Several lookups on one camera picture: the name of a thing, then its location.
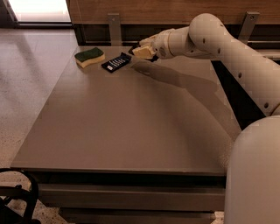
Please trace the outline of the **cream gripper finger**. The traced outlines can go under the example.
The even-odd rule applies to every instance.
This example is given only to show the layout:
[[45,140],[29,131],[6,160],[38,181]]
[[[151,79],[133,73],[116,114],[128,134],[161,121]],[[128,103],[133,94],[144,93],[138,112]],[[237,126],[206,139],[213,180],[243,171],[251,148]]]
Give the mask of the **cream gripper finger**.
[[150,45],[137,47],[132,52],[136,57],[145,60],[151,60],[156,55]]
[[139,45],[140,46],[151,46],[153,44],[153,42],[155,41],[156,37],[157,37],[157,34],[152,35],[148,38],[144,38],[139,42]]

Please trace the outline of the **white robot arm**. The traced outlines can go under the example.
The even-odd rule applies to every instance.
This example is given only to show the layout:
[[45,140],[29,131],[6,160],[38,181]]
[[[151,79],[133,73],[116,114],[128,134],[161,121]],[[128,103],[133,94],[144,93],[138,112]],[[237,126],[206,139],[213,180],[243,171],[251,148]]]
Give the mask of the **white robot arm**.
[[227,168],[224,224],[280,224],[280,67],[234,38],[214,15],[140,41],[138,58],[176,56],[222,62],[265,117],[234,142]]

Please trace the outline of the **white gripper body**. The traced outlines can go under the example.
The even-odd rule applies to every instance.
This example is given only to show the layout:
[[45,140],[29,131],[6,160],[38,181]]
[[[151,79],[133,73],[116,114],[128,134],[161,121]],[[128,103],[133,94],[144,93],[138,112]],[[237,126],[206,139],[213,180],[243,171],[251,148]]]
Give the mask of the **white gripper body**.
[[169,49],[169,37],[172,32],[173,29],[161,31],[152,41],[154,52],[162,60],[173,58]]

